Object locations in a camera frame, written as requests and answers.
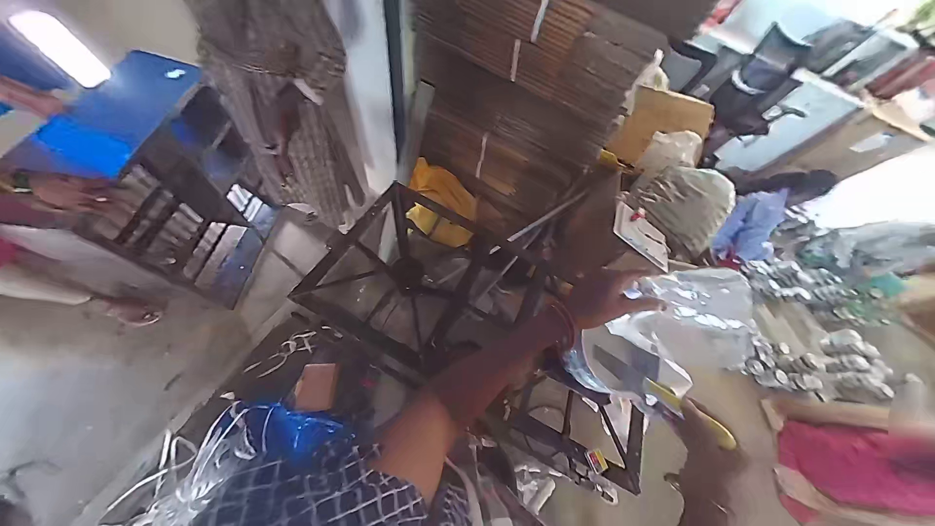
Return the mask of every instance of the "yellow cloth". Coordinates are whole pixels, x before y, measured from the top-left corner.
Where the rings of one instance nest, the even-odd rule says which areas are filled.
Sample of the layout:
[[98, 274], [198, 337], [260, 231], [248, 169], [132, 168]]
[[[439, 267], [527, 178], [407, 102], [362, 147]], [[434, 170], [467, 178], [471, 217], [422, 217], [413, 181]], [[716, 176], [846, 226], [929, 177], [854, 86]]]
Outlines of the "yellow cloth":
[[[445, 168], [429, 166], [424, 157], [419, 157], [415, 163], [410, 188], [466, 219], [474, 221], [477, 215], [477, 199], [461, 185], [458, 178]], [[472, 235], [418, 203], [406, 212], [406, 217], [433, 241], [448, 246], [461, 246]]]

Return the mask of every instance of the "black metal frame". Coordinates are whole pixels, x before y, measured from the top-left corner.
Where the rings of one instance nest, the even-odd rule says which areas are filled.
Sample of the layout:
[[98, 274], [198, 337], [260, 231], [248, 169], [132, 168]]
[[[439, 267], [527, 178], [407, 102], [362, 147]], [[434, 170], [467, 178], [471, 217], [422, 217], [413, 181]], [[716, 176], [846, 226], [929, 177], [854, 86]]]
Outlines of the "black metal frame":
[[[410, 252], [410, 238], [408, 236], [410, 230], [415, 234], [421, 234], [422, 232], [406, 217], [406, 211], [415, 203], [426, 207], [439, 217], [465, 228], [474, 234], [469, 248], [467, 249], [470, 256], [468, 267], [462, 274], [454, 291], [428, 286], [424, 283], [424, 280], [422, 280], [422, 264], [412, 256]], [[383, 212], [387, 207], [391, 207], [392, 209], [391, 217], [394, 223], [396, 248], [398, 250], [398, 255], [392, 263], [384, 262], [374, 254], [373, 251], [361, 243], [361, 238], [368, 229], [377, 220], [384, 217]], [[557, 208], [557, 212], [552, 211], [546, 214], [543, 218], [534, 223], [534, 227], [525, 228], [522, 233], [518, 233], [518, 235], [514, 235], [510, 240], [507, 240], [483, 226], [479, 226], [461, 215], [444, 208], [435, 201], [414, 192], [406, 186], [400, 183], [393, 183], [367, 212], [357, 220], [357, 223], [347, 234], [336, 234], [328, 243], [330, 251], [315, 268], [306, 275], [302, 282], [295, 287], [289, 298], [295, 303], [322, 316], [328, 320], [329, 323], [350, 333], [352, 336], [373, 344], [386, 356], [392, 358], [397, 364], [403, 366], [404, 369], [407, 369], [403, 377], [425, 378], [448, 365], [451, 357], [445, 351], [444, 338], [464, 313], [470, 311], [481, 319], [493, 323], [502, 329], [508, 329], [511, 325], [522, 323], [529, 317], [535, 315], [542, 304], [543, 293], [547, 292], [547, 283], [552, 279], [552, 272], [550, 271], [548, 261], [542, 259], [538, 254], [530, 250], [529, 247], [534, 242], [544, 242], [544, 240], [551, 237], [554, 219], [560, 216], [560, 212], [568, 208], [570, 208], [570, 206], [567, 203], [560, 205], [560, 207]], [[338, 264], [352, 247], [363, 252], [363, 254], [377, 266], [377, 269], [322, 283], [322, 280], [328, 272]], [[522, 260], [536, 269], [533, 273], [531, 283], [526, 288], [519, 314], [511, 324], [504, 323], [503, 320], [477, 309], [470, 301], [471, 289], [477, 281], [481, 269], [485, 265], [489, 255], [495, 250], [504, 250], [509, 256], [512, 256], [512, 262]], [[393, 280], [396, 289], [391, 289], [384, 294], [365, 319], [359, 318], [340, 305], [325, 300], [315, 293], [316, 290], [324, 287], [366, 279], [380, 272], [387, 274]], [[376, 314], [386, 307], [391, 296], [395, 293], [399, 293], [410, 299], [410, 307], [414, 314], [413, 330], [416, 335], [416, 341], [419, 343], [416, 349], [387, 336], [369, 323]], [[427, 332], [428, 336], [424, 339], [423, 328], [419, 327], [418, 321], [419, 315], [416, 304], [416, 297], [418, 296], [433, 296], [448, 300], [448, 304], [440, 315], [438, 322]], [[492, 404], [484, 420], [491, 433], [495, 435], [497, 440], [511, 443], [513, 446], [522, 449], [537, 460], [559, 472], [565, 473], [576, 483], [589, 486], [593, 489], [595, 487], [594, 482], [588, 477], [588, 470], [590, 470], [587, 459], [588, 447], [570, 438], [571, 410], [574, 405], [575, 394], [585, 397], [595, 402], [600, 407], [599, 412], [601, 418], [611, 431], [611, 438], [613, 439], [617, 452], [624, 460], [624, 466], [608, 462], [610, 467], [601, 473], [601, 475], [617, 486], [631, 493], [639, 494], [643, 414], [636, 408], [632, 410], [628, 440], [626, 447], [624, 447], [620, 438], [617, 436], [616, 432], [614, 432], [613, 425], [604, 409], [604, 406], [611, 402], [607, 394], [595, 392], [579, 384], [570, 374], [565, 372], [561, 367], [560, 360], [557, 358], [547, 359], [543, 371], [544, 374], [529, 382], [522, 389], [518, 410], [515, 408], [504, 410], [504, 407], [497, 407], [497, 404]], [[552, 429], [529, 414], [529, 398], [532, 389], [547, 377], [569, 388], [568, 399], [564, 409], [564, 425], [561, 431]], [[511, 431], [517, 431], [527, 438], [525, 440], [516, 440]], [[539, 451], [532, 449], [528, 443], [528, 439], [533, 439], [540, 444], [546, 445], [554, 449], [555, 452], [551, 457], [542, 455]], [[567, 469], [560, 466], [555, 459], [555, 456], [559, 453], [566, 458], [568, 463]], [[579, 466], [584, 469], [584, 473], [579, 471]]]

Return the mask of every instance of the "fluorescent tube light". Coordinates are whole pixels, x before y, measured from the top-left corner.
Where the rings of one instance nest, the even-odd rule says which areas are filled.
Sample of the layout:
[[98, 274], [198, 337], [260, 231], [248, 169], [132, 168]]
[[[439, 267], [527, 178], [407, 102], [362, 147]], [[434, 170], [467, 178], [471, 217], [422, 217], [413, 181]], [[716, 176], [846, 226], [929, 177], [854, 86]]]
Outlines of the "fluorescent tube light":
[[49, 13], [23, 11], [9, 22], [78, 84], [93, 88], [110, 78], [108, 67]]

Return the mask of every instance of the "pink garment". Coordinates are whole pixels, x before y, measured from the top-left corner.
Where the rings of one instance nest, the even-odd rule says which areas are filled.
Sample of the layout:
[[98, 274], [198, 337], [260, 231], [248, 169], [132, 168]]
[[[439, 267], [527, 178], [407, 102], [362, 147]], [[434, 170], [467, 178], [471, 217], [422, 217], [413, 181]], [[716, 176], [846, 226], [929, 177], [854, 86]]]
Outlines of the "pink garment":
[[16, 245], [0, 238], [0, 267], [12, 261], [14, 257], [16, 257]]
[[935, 475], [900, 467], [894, 460], [907, 453], [930, 456], [931, 450], [886, 431], [791, 420], [779, 434], [779, 463], [838, 504], [935, 516]]

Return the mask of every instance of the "chair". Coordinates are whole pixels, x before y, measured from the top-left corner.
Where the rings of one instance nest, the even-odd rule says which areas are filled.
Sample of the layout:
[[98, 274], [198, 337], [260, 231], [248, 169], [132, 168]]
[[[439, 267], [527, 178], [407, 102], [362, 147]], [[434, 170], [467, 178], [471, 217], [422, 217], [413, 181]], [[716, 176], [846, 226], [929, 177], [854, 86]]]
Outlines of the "chair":
[[811, 49], [811, 44], [790, 37], [774, 22], [741, 63], [741, 80], [758, 90], [774, 90], [805, 62]]
[[709, 100], [714, 106], [714, 124], [705, 141], [702, 166], [716, 164], [714, 152], [735, 137], [767, 135], [770, 125], [785, 115], [806, 116], [782, 105], [778, 115], [766, 118], [763, 113], [801, 85], [792, 74], [811, 48], [787, 35], [778, 23], [770, 27], [754, 52], [743, 58]]
[[[690, 95], [717, 64], [717, 55], [673, 38], [669, 39], [669, 47], [672, 52], [666, 54], [661, 66], [669, 76], [669, 88], [674, 92]], [[693, 69], [694, 64], [687, 66], [685, 62], [698, 63], [697, 69]], [[680, 83], [680, 80], [688, 75], [691, 77]]]

